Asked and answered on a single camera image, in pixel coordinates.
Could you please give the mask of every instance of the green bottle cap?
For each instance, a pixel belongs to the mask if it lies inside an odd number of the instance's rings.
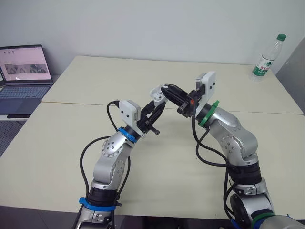
[[[285,38],[286,38],[286,35],[285,35],[285,34],[279,34],[279,35],[277,36],[277,39],[280,40],[280,41],[284,41]]]

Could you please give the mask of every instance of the screen display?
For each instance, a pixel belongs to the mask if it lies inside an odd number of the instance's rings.
[[[42,47],[0,49],[0,74],[6,81],[51,80]]]

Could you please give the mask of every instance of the green ring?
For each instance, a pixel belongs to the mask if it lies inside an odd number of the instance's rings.
[[[206,116],[200,122],[199,126],[203,126],[206,123],[206,121],[208,121],[208,119],[212,116],[212,114],[214,114],[215,109],[217,108],[218,104],[219,104],[219,101],[216,100],[216,102],[213,103],[213,105],[212,105],[211,109],[209,110],[209,112],[206,114]]]
[[[266,213],[259,214],[258,216],[255,216],[252,223],[251,223],[251,228],[253,229],[256,222],[259,221],[260,219],[270,217],[270,216],[274,216],[274,215],[275,214],[273,212],[266,212]]]

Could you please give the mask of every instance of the water bottle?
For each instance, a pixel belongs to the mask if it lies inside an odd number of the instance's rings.
[[[270,45],[263,53],[258,63],[254,67],[250,79],[255,82],[259,82],[263,79],[263,76],[269,70],[273,61],[278,57],[282,50],[282,43],[285,40],[285,34],[279,34],[275,42]]]

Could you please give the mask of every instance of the black wire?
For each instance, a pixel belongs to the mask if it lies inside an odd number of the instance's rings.
[[[204,135],[202,135],[202,137],[200,138],[200,142],[204,139],[204,137],[208,134],[209,129],[206,130],[206,132],[204,133]],[[200,155],[199,155],[199,143],[197,143],[196,145],[196,155],[199,158],[199,160],[201,160],[202,162],[211,165],[211,166],[218,166],[218,167],[227,167],[227,164],[221,164],[221,163],[215,163],[215,162],[210,162],[207,161],[205,159],[203,159]]]
[[[121,185],[121,187],[120,187],[120,189],[119,189],[119,192],[118,192],[118,194],[116,195],[116,198],[115,198],[115,200],[114,200],[113,205],[114,205],[114,204],[116,203],[116,201],[119,199],[120,194],[121,194],[122,191],[123,191],[123,188],[124,188],[124,186],[125,186],[125,184],[126,184],[126,181],[127,181],[127,178],[128,178],[129,172],[130,172],[130,166],[131,166],[130,157],[128,157],[127,160],[128,160],[127,172],[126,172],[124,181],[123,181],[123,183],[122,183],[122,185]]]
[[[218,166],[218,167],[232,167],[232,168],[236,168],[236,166],[234,165],[231,165],[228,161],[228,159],[221,153],[219,152],[218,150],[214,149],[214,148],[211,148],[211,147],[208,147],[204,144],[201,143],[201,141],[204,139],[204,137],[208,134],[208,132],[210,131],[210,128],[208,127],[206,132],[204,133],[204,135],[201,137],[201,139],[199,140],[198,137],[197,137],[197,133],[196,133],[196,126],[195,126],[195,116],[196,116],[196,108],[197,108],[197,97],[195,97],[195,100],[194,100],[194,109],[193,109],[193,115],[192,115],[192,131],[193,131],[193,136],[197,142],[197,146],[196,146],[196,155],[198,156],[198,158],[208,164],[208,165],[211,165],[211,166]],[[209,161],[206,161],[204,160],[202,157],[200,157],[199,155],[199,152],[198,152],[198,149],[199,149],[199,146],[207,149],[207,150],[210,150],[210,151],[213,151],[215,152],[216,154],[218,154],[219,156],[221,156],[224,160],[225,160],[225,164],[221,164],[221,163],[214,163],[214,162],[209,162]]]
[[[109,117],[109,119],[110,119],[110,122],[112,123],[112,125],[113,125],[115,131],[118,131],[118,128],[116,128],[116,125],[114,124],[114,121],[113,121],[112,118],[111,118],[110,111],[109,111],[109,107],[110,107],[111,104],[116,104],[117,102],[118,102],[118,100],[115,100],[115,101],[112,101],[112,102],[108,103],[108,104],[107,104],[107,108],[106,108],[106,109],[107,109],[107,115],[108,115],[108,117]]]
[[[111,228],[115,229],[114,210],[111,211]]]
[[[231,213],[232,215],[234,215],[233,211],[228,207],[227,205],[227,199],[228,199],[228,195],[230,194],[230,192],[233,190],[233,188],[237,185],[237,183],[234,183],[234,185],[232,185],[228,190],[227,190],[227,185],[228,185],[228,178],[229,178],[229,167],[236,169],[236,166],[231,165],[228,161],[228,159],[218,150],[213,149],[211,147],[208,147],[204,144],[202,144],[202,140],[206,137],[206,135],[209,133],[210,131],[210,127],[207,127],[205,133],[202,135],[202,137],[200,139],[198,139],[197,137],[197,133],[196,133],[196,126],[195,126],[195,116],[196,116],[196,109],[197,109],[197,97],[195,97],[194,99],[194,109],[193,109],[193,115],[192,115],[192,131],[193,131],[193,136],[197,142],[196,145],[196,155],[199,158],[199,160],[201,160],[202,162],[208,164],[208,165],[212,165],[212,166],[218,166],[218,167],[226,167],[225,170],[225,176],[224,176],[224,211],[226,213],[226,215],[229,217],[229,219],[232,218],[232,216],[229,214]],[[221,163],[214,163],[214,162],[210,162],[207,161],[205,159],[203,159],[200,155],[199,155],[199,146],[211,150],[213,152],[215,152],[216,154],[218,154],[219,156],[221,156],[224,160],[225,160],[225,164],[221,164]]]
[[[231,187],[229,187],[229,189],[226,191],[226,193],[224,195],[224,211],[225,211],[226,215],[229,217],[229,219],[232,219],[232,216],[229,214],[229,211],[228,211],[227,199],[228,199],[228,196],[229,196],[230,192],[236,186],[237,186],[237,182],[235,182]]]
[[[225,170],[225,176],[224,176],[224,196],[225,193],[227,192],[227,186],[228,186],[228,178],[229,178],[229,169],[227,167],[227,169]],[[233,211],[228,207],[227,205],[227,201],[224,200],[225,203],[225,208],[233,215]]]
[[[80,207],[80,209],[79,209],[79,211],[78,211],[78,213],[77,213],[77,216],[76,216],[76,218],[75,218],[75,221],[74,221],[74,223],[73,223],[73,227],[72,227],[71,229],[76,229],[76,225],[77,225],[78,219],[80,218],[81,210],[82,210],[83,207],[84,207],[84,205],[82,204],[81,207]]]
[[[112,123],[115,131],[118,131],[118,128],[116,127],[116,125],[115,125],[115,123],[114,123],[114,121],[113,121],[113,119],[112,119],[112,117],[110,115],[109,107],[110,107],[111,104],[115,104],[117,102],[118,101],[116,100],[116,101],[112,101],[112,102],[107,104],[107,114],[108,114],[109,120]],[[126,175],[125,175],[124,181],[122,182],[122,185],[121,185],[121,187],[120,187],[120,189],[119,189],[119,191],[118,191],[118,193],[117,193],[117,195],[116,195],[116,197],[114,199],[114,202],[113,202],[114,206],[116,205],[116,201],[120,198],[120,195],[121,195],[121,193],[123,191],[123,188],[124,188],[124,186],[126,184],[126,181],[127,181],[127,178],[128,178],[129,172],[130,172],[130,167],[131,167],[130,156],[128,156],[127,160],[128,160],[128,166],[127,166]],[[111,225],[112,225],[112,228],[114,229],[115,228],[114,210],[111,211]]]
[[[88,194],[89,194],[89,184],[88,184],[88,180],[87,180],[87,177],[86,177],[86,174],[84,172],[84,168],[83,168],[83,165],[82,165],[82,159],[84,157],[84,154],[86,152],[86,150],[95,142],[97,141],[100,141],[100,140],[103,140],[103,139],[106,139],[110,136],[106,136],[106,137],[99,137],[99,138],[96,138],[94,139],[93,141],[91,141],[85,148],[84,150],[82,151],[81,153],[81,157],[80,157],[80,168],[81,168],[81,175],[82,175],[82,178],[84,179],[84,182],[85,182],[85,186],[86,186],[86,199],[88,198]]]

